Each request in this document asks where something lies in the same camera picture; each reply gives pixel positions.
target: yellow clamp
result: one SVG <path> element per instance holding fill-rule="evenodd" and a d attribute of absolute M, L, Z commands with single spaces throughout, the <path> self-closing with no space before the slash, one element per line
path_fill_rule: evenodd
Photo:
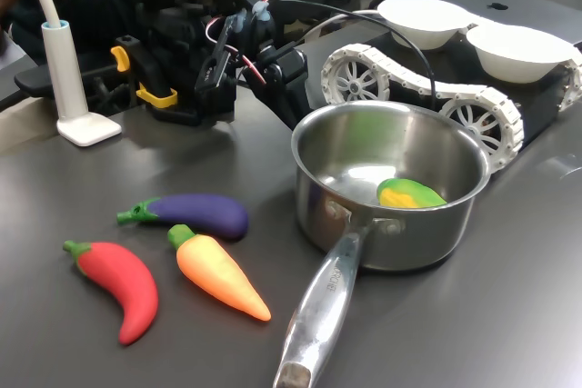
<path fill-rule="evenodd" d="M 129 56 L 123 47 L 117 45 L 111 49 L 111 53 L 117 61 L 117 71 L 120 73 L 129 70 Z"/>
<path fill-rule="evenodd" d="M 137 90 L 135 93 L 137 94 L 137 97 L 145 100 L 149 104 L 152 104 L 156 108 L 164 109 L 167 108 L 168 106 L 172 106 L 178 103 L 177 91 L 173 88 L 170 88 L 170 90 L 172 91 L 172 94 L 169 95 L 168 97 L 156 97 L 155 95 L 152 95 L 149 91 L 147 91 L 146 88 L 140 82 L 139 90 Z"/>

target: saucepan rim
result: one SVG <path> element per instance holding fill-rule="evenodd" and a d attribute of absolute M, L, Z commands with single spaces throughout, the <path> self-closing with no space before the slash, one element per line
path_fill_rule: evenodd
<path fill-rule="evenodd" d="M 468 194 L 464 195 L 463 197 L 456 199 L 453 202 L 443 204 L 440 206 L 433 206 L 430 208 L 392 208 L 392 207 L 388 207 L 388 206 L 382 206 L 380 204 L 367 204 L 367 203 L 360 202 L 360 201 L 357 201 L 355 199 L 349 198 L 349 197 L 339 193 L 338 191 L 331 188 L 329 185 L 326 185 L 323 182 L 321 182 L 309 170 L 307 170 L 306 166 L 303 164 L 303 161 L 301 160 L 301 157 L 299 156 L 298 146 L 299 146 L 299 139 L 303 135 L 304 131 L 308 128 L 308 126 L 315 123 L 317 120 L 322 119 L 323 117 L 329 116 L 328 114 L 340 110 L 339 108 L 342 108 L 342 107 L 345 107 L 348 105 L 349 106 L 356 106 L 356 107 L 363 106 L 363 107 L 377 107 L 377 108 L 391 107 L 392 109 L 396 109 L 398 111 L 405 111 L 405 110 L 406 111 L 415 111 L 415 112 L 427 115 L 431 118 L 434 118 L 442 123 L 448 124 L 449 126 L 451 126 L 451 128 L 458 130 L 461 134 L 464 134 L 465 137 L 467 138 L 467 140 L 470 143 L 472 143 L 475 146 L 475 148 L 478 150 L 479 160 L 481 161 L 482 168 L 483 168 L 483 174 L 481 176 L 481 180 Z M 435 111 L 428 110 L 428 109 L 423 108 L 421 106 L 415 106 L 413 104 L 401 104 L 401 103 L 397 103 L 397 102 L 387 102 L 387 101 L 360 100 L 360 101 L 355 101 L 355 102 L 346 102 L 344 104 L 331 104 L 328 106 L 324 106 L 322 108 L 315 110 L 313 113 L 307 115 L 303 120 L 301 120 L 301 122 L 299 122 L 299 124 L 296 126 L 295 130 L 293 131 L 293 134 L 291 135 L 291 149 L 293 152 L 293 156 L 295 157 L 295 161 L 297 163 L 297 166 L 307 176 L 309 176 L 309 178 L 314 183 L 318 184 L 321 188 L 323 188 L 324 190 L 327 190 L 328 192 L 331 192 L 331 193 L 337 195 L 338 197 L 340 197 L 342 199 L 347 200 L 348 202 L 356 204 L 358 206 L 374 208 L 374 209 L 378 209 L 378 210 L 382 210 L 382 211 L 398 211 L 398 212 L 405 212 L 405 213 L 413 214 L 413 213 L 423 213 L 423 212 L 438 211 L 441 209 L 452 208 L 453 206 L 456 206 L 458 204 L 462 204 L 462 203 L 470 200 L 471 198 L 475 197 L 477 194 L 479 194 L 481 192 L 481 190 L 483 190 L 483 188 L 485 188 L 487 186 L 487 183 L 489 182 L 489 178 L 491 177 L 491 166 L 489 164 L 487 151 L 480 143 L 478 143 L 475 140 L 475 138 L 473 138 L 473 135 L 463 125 L 451 120 L 450 118 L 446 118 L 443 115 L 436 113 Z"/>

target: toy red chili pepper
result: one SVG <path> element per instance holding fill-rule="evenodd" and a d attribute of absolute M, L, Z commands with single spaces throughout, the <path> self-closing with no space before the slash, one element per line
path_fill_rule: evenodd
<path fill-rule="evenodd" d="M 119 342 L 129 345 L 142 336 L 157 312 L 156 283 L 146 265 L 119 244 L 67 241 L 63 249 L 75 258 L 81 273 L 123 306 Z"/>

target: stainless steel saucepan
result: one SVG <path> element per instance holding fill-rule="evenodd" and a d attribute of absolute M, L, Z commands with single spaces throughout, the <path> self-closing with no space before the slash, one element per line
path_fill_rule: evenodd
<path fill-rule="evenodd" d="M 293 315 L 274 388 L 312 388 L 339 335 L 357 267 L 400 272 L 447 257 L 489 165 L 460 124 L 391 102 L 319 109 L 297 125 L 292 147 L 299 224 L 328 253 Z M 392 177 L 420 182 L 447 204 L 380 206 L 376 189 Z"/>

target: white wheel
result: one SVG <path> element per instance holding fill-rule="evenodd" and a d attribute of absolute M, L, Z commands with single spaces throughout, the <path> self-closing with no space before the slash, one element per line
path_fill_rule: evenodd
<path fill-rule="evenodd" d="M 452 99 L 440 114 L 468 129 L 489 153 L 492 172 L 501 170 L 517 155 L 524 139 L 521 114 L 511 100 L 488 88 L 474 97 Z"/>
<path fill-rule="evenodd" d="M 347 45 L 327 58 L 321 85 L 328 104 L 388 100 L 387 75 L 377 62 L 386 56 L 369 45 Z"/>

